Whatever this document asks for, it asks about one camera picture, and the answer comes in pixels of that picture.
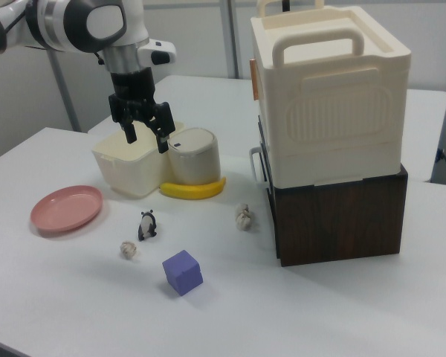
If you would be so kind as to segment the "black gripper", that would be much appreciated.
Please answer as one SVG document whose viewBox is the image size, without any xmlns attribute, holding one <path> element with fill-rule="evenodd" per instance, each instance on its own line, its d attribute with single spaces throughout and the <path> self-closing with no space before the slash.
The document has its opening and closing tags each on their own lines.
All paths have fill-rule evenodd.
<svg viewBox="0 0 446 357">
<path fill-rule="evenodd" d="M 136 142 L 134 122 L 144 123 L 155 134 L 158 151 L 165 153 L 171 133 L 175 131 L 167 102 L 156 103 L 152 69 L 128 74 L 111 73 L 114 94 L 109 96 L 112 120 L 122 127 L 128 144 Z"/>
</svg>

